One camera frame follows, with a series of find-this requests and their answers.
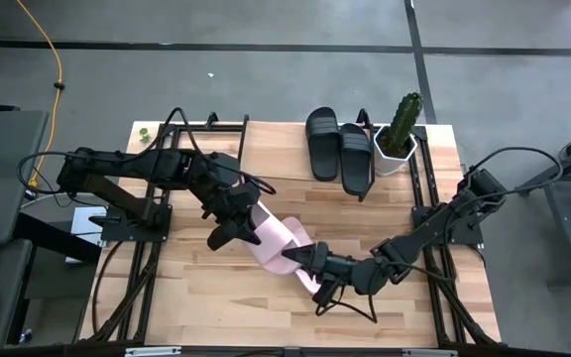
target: pink towel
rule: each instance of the pink towel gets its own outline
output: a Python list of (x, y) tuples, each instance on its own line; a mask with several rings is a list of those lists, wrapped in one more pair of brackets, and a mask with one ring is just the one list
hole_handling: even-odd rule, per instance
[(246, 243), (246, 246), (257, 262), (267, 271), (277, 275), (296, 273), (305, 288), (311, 294), (316, 293), (320, 285), (300, 269), (299, 263), (282, 256), (284, 249), (312, 243), (303, 225), (293, 217), (280, 222), (261, 202), (253, 207), (251, 214), (253, 224), (257, 227), (255, 234), (262, 244)]

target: black cable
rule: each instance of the black cable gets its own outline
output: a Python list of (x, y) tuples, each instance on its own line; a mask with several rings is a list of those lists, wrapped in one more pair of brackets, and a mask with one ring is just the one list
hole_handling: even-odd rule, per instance
[(243, 172), (241, 170), (235, 170), (235, 169), (227, 168), (223, 165), (219, 165), (219, 164), (213, 162), (212, 160), (210, 160), (208, 157), (206, 157), (204, 155), (204, 153), (202, 153), (202, 151), (197, 146), (197, 142), (195, 141), (195, 137), (193, 136), (193, 132), (190, 129), (190, 124), (188, 124), (188, 119), (186, 118), (186, 114), (184, 113), (184, 111), (180, 107), (176, 107), (173, 111), (175, 111), (175, 110), (177, 110), (179, 112), (179, 115), (182, 117), (182, 121), (184, 122), (184, 129), (186, 129), (186, 134), (188, 135), (188, 139), (190, 140), (190, 143), (193, 146), (193, 149), (195, 150), (195, 152), (197, 152), (197, 154), (203, 160), (207, 161), (209, 164), (212, 164), (218, 168), (228, 170), (228, 171), (233, 172), (235, 174), (241, 175), (244, 179), (246, 179), (248, 182), (252, 183), (256, 188), (258, 188), (262, 192), (265, 192), (267, 194), (277, 193), (277, 190), (274, 187), (272, 187), (269, 183), (265, 182), (264, 180), (254, 176), (254, 175), (250, 175), (246, 172)]
[(446, 256), (446, 259), (449, 262), (449, 266), (451, 268), (451, 279), (455, 281), (457, 279), (457, 268), (455, 267), (455, 260), (453, 259), (453, 255), (451, 254), (451, 249), (449, 248), (448, 244), (442, 246), (442, 251)]
[(31, 159), (40, 157), (40, 156), (50, 156), (50, 155), (58, 155), (58, 156), (64, 156), (67, 157), (69, 154), (65, 153), (65, 152), (40, 152), (40, 153), (34, 153), (31, 155), (28, 155), (27, 157), (21, 159), (21, 161), (19, 162), (19, 164), (17, 164), (17, 180), (23, 185), (23, 187), (25, 189), (27, 189), (30, 192), (34, 192), (34, 193), (42, 193), (42, 194), (57, 194), (57, 193), (61, 193), (62, 190), (45, 190), (45, 189), (40, 189), (37, 187), (32, 187), (28, 184), (28, 182), (24, 179), (24, 176), (22, 174), (22, 170), (24, 168), (24, 165), (26, 164), (26, 162), (28, 162)]
[(129, 163), (131, 161), (137, 160), (142, 158), (145, 154), (149, 153), (154, 146), (165, 137), (165, 130), (167, 129), (167, 127), (169, 126), (169, 123), (171, 122), (171, 119), (173, 118), (173, 116), (175, 116), (175, 113), (180, 113), (182, 115), (182, 117), (184, 116), (183, 114), (183, 110), (180, 107), (176, 107), (174, 108), (171, 113), (169, 113), (169, 116), (167, 117), (167, 120), (165, 120), (165, 122), (163, 123), (163, 126), (160, 128), (160, 130), (158, 131), (158, 134), (156, 134), (156, 137), (154, 138), (154, 140), (151, 141), (151, 144), (149, 144), (149, 146), (147, 148), (145, 148), (145, 150), (141, 151), (140, 153), (136, 154), (136, 156), (131, 157), (129, 159), (124, 159), (121, 160), (119, 162), (117, 162), (117, 164), (123, 164), (123, 163)]
[[(482, 200), (482, 199), (486, 199), (486, 198), (497, 197), (497, 196), (506, 196), (509, 194), (527, 192), (527, 191), (531, 191), (531, 190), (536, 189), (536, 188), (541, 188), (541, 187), (544, 187), (546, 185), (549, 185), (553, 182), (560, 180), (561, 177), (563, 176), (563, 166), (561, 166), (561, 163), (559, 163), (558, 160), (554, 159), (554, 157), (552, 157), (550, 154), (544, 152), (543, 150), (536, 149), (536, 148), (529, 148), (529, 147), (505, 147), (505, 148), (495, 150), (492, 153), (490, 153), (486, 158), (482, 159), (477, 165), (472, 166), (469, 170), (469, 173), (478, 169), (481, 165), (485, 164), (488, 160), (492, 159), (495, 155), (502, 153), (502, 152), (506, 152), (506, 151), (529, 151), (529, 152), (535, 152), (535, 153), (541, 154), (542, 156), (550, 159), (552, 161), (552, 163), (554, 163), (554, 165), (556, 166), (556, 168), (558, 169), (559, 172), (554, 176), (554, 178), (551, 178), (551, 179), (549, 179), (545, 182), (542, 182), (542, 183), (537, 183), (537, 184), (532, 184), (530, 186), (510, 189), (510, 190), (507, 190), (505, 192), (496, 192), (496, 193), (484, 194), (484, 195), (477, 196), (474, 199), (471, 199), (470, 201), (462, 203), (459, 207), (457, 207), (457, 209), (455, 209), (453, 211), (455, 214), (449, 215), (446, 218), (446, 221), (444, 222), (444, 229), (442, 231), (442, 239), (443, 239), (443, 246), (444, 247), (448, 246), (449, 241), (450, 241), (449, 225), (451, 223), (451, 220), (452, 220), (453, 216), (459, 217), (458, 212), (462, 207), (470, 205), (470, 204), (474, 204), (475, 202)], [(429, 243), (427, 243), (427, 244), (432, 243), (436, 238), (437, 238), (437, 236), (433, 237), (429, 241)]]
[(400, 266), (400, 267), (405, 267), (405, 268), (409, 268), (410, 270), (417, 270), (421, 273), (426, 274), (427, 276), (435, 279), (435, 280), (439, 280), (442, 282), (455, 282), (455, 277), (453, 278), (446, 278), (444, 276), (441, 276), (439, 274), (435, 274), (433, 272), (430, 272), (424, 268), (420, 268), (418, 266), (412, 265), (412, 264), (408, 264), (408, 263), (402, 263), (402, 262), (388, 262), (388, 264), (390, 265), (396, 265), (396, 266)]
[[(35, 173), (37, 173), (37, 175), (39, 175), (39, 178), (41, 178), (46, 185), (48, 186), (48, 188), (50, 189), (50, 191), (54, 192), (55, 190), (52, 188), (52, 185), (48, 182), (48, 180), (46, 179), (46, 177), (44, 177), (39, 170), (37, 170), (37, 167), (32, 166), (32, 169), (35, 171)], [(69, 207), (71, 205), (71, 199), (69, 200), (69, 202), (66, 205), (62, 205), (60, 204), (60, 202), (58, 201), (57, 198), (57, 194), (56, 193), (52, 193), (52, 197), (55, 199), (55, 202), (57, 203), (57, 206), (61, 207), (61, 208), (66, 208)]]
[(378, 317), (376, 316), (376, 309), (374, 308), (374, 295), (371, 294), (371, 291), (372, 291), (372, 282), (374, 281), (374, 277), (381, 272), (382, 270), (380, 268), (377, 268), (376, 272), (374, 272), (374, 274), (372, 274), (369, 277), (369, 282), (367, 283), (367, 291), (368, 291), (367, 300), (369, 303), (370, 314), (366, 314), (363, 310), (352, 304), (341, 301), (343, 299), (343, 294), (345, 293), (345, 284), (342, 283), (342, 280), (337, 280), (336, 282), (334, 282), (334, 285), (332, 286), (332, 290), (339, 285), (341, 286), (341, 293), (339, 294), (338, 299), (331, 299), (330, 300), (331, 305), (328, 305), (327, 307), (321, 307), (321, 305), (318, 305), (316, 307), (316, 311), (314, 312), (314, 314), (316, 316), (322, 316), (323, 314), (325, 314), (325, 312), (329, 311), (335, 306), (343, 306), (359, 313), (360, 315), (362, 315), (363, 317), (367, 318), (368, 320), (374, 323), (378, 323)]
[(79, 204), (82, 204), (82, 205), (86, 205), (86, 206), (90, 206), (90, 207), (103, 207), (103, 208), (107, 209), (107, 208), (106, 208), (104, 205), (102, 205), (102, 204), (83, 202), (83, 201), (81, 201), (81, 200), (75, 198), (75, 195), (73, 195), (73, 194), (68, 194), (67, 196), (68, 196), (69, 199), (71, 199), (72, 201), (74, 201), (74, 202), (76, 202), (76, 203), (79, 203)]
[(79, 236), (79, 235), (90, 235), (90, 234), (100, 234), (102, 232), (84, 232), (84, 233), (71, 233), (72, 235)]
[(107, 258), (105, 258), (105, 261), (103, 262), (103, 265), (100, 267), (100, 271), (98, 272), (98, 279), (96, 279), (96, 284), (94, 285), (94, 293), (91, 296), (91, 328), (94, 331), (94, 334), (98, 333), (98, 312), (96, 311), (96, 301), (98, 300), (100, 281), (103, 279), (103, 275), (105, 274), (109, 261), (111, 261), (111, 258), (116, 254), (118, 247), (122, 244), (123, 242), (118, 242), (111, 248), (107, 254)]
[[(172, 117), (175, 115), (175, 113), (179, 113), (180, 116), (182, 117), (182, 121), (184, 122), (184, 129), (186, 130), (186, 134), (188, 134), (188, 138), (190, 139), (191, 145), (193, 146), (193, 149), (195, 150), (195, 152), (206, 162), (208, 162), (210, 165), (214, 165), (218, 168), (233, 172), (235, 174), (241, 175), (245, 180), (247, 180), (248, 182), (250, 182), (251, 184), (253, 184), (256, 188), (258, 188), (260, 191), (267, 193), (267, 194), (275, 194), (277, 193), (277, 190), (272, 187), (269, 183), (265, 182), (264, 180), (250, 175), (246, 172), (243, 172), (241, 170), (236, 170), (236, 169), (231, 169), (231, 168), (227, 168), (223, 165), (217, 164), (215, 162), (213, 162), (212, 160), (210, 160), (207, 156), (204, 155), (204, 153), (202, 153), (202, 151), (199, 149), (199, 146), (197, 146), (197, 142), (195, 141), (195, 137), (193, 136), (193, 132), (190, 129), (190, 124), (188, 123), (188, 119), (186, 118), (186, 114), (184, 113), (184, 110), (180, 107), (176, 107), (174, 108), (171, 113), (169, 114), (169, 117), (167, 118), (167, 120), (165, 120), (165, 123), (163, 124), (163, 126), (161, 127), (160, 131), (158, 132), (158, 135), (156, 135), (156, 138), (154, 138), (154, 140), (152, 141), (152, 143), (145, 148), (145, 150), (141, 151), (140, 153), (136, 154), (135, 156), (128, 158), (128, 159), (123, 159), (123, 160), (112, 160), (112, 159), (94, 159), (96, 161), (99, 162), (110, 162), (110, 163), (114, 163), (116, 165), (120, 165), (120, 164), (124, 164), (127, 162), (131, 162), (134, 161), (136, 159), (142, 158), (145, 154), (151, 152), (151, 151), (155, 151), (155, 150), (165, 150), (165, 149), (153, 149), (153, 147), (155, 146), (155, 144), (160, 141), (165, 135), (165, 130), (167, 128), (167, 126), (169, 125), (169, 122), (171, 121)], [(23, 170), (23, 166), (26, 164), (27, 161), (40, 157), (40, 156), (63, 156), (63, 157), (69, 157), (69, 158), (81, 158), (81, 159), (88, 159), (85, 158), (83, 156), (78, 156), (72, 153), (66, 153), (66, 152), (57, 152), (57, 151), (46, 151), (46, 152), (40, 152), (40, 153), (35, 153), (32, 155), (29, 155), (27, 157), (25, 157), (24, 159), (22, 159), (19, 164), (17, 165), (17, 179), (19, 180), (19, 182), (24, 186), (25, 189), (31, 191), (31, 192), (36, 192), (36, 193), (43, 193), (43, 194), (56, 194), (56, 193), (61, 193), (62, 190), (58, 190), (58, 191), (54, 191), (54, 190), (44, 190), (44, 189), (39, 189), (36, 187), (31, 187), (23, 178), (22, 175), (22, 170)]]
[(80, 334), (80, 324), (85, 318), (85, 308), (87, 303), (84, 303), (83, 306), (80, 308), (80, 312), (78, 313), (78, 322), (76, 323), (76, 328), (74, 330), (74, 335), (71, 337), (71, 344), (74, 344), (78, 339), (78, 335)]

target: floor tile line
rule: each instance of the floor tile line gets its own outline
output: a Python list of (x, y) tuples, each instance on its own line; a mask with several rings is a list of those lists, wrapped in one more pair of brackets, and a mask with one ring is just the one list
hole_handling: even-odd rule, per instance
[(413, 45), (413, 58), (415, 60), (415, 71), (417, 72), (417, 84), (420, 93), (424, 98), (424, 119), (426, 124), (437, 124), (435, 118), (435, 107), (433, 106), (433, 98), (431, 96), (431, 88), (428, 85), (428, 75), (426, 74), (426, 63), (424, 62), (424, 52), (422, 50), (422, 42), (420, 40), (420, 32), (417, 28), (417, 20), (415, 19), (415, 9), (412, 0), (404, 0), (404, 9), (406, 10), (406, 20), (408, 22), (408, 30), (411, 35), (411, 43)]
[[(277, 45), (277, 44), (183, 44), (55, 40), (61, 50), (176, 51), (176, 52), (292, 52), (347, 54), (413, 54), (413, 46), (394, 45)], [(0, 39), (4, 49), (49, 49), (38, 40)], [(471, 48), (421, 46), (424, 55), (443, 56), (541, 56), (571, 57), (571, 49)]]

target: small green object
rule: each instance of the small green object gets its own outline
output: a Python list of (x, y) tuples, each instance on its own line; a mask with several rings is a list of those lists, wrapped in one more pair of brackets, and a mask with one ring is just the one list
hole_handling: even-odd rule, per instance
[(378, 141), (385, 155), (394, 158), (406, 157), (409, 150), (406, 141), (421, 110), (422, 95), (420, 93), (410, 93), (402, 99), (392, 125)]
[(149, 136), (149, 134), (144, 134), (144, 135), (140, 138), (140, 142), (143, 143), (143, 144), (149, 143), (150, 140), (151, 140), (151, 136)]

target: potted cactus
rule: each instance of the potted cactus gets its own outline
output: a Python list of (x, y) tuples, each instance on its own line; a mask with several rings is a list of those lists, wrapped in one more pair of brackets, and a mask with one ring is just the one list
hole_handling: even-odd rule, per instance
[(410, 93), (405, 96), (398, 106), (392, 125), (383, 126), (374, 137), (376, 151), (376, 174), (391, 175), (406, 163), (417, 145), (411, 135), (411, 129), (422, 110), (422, 96)]

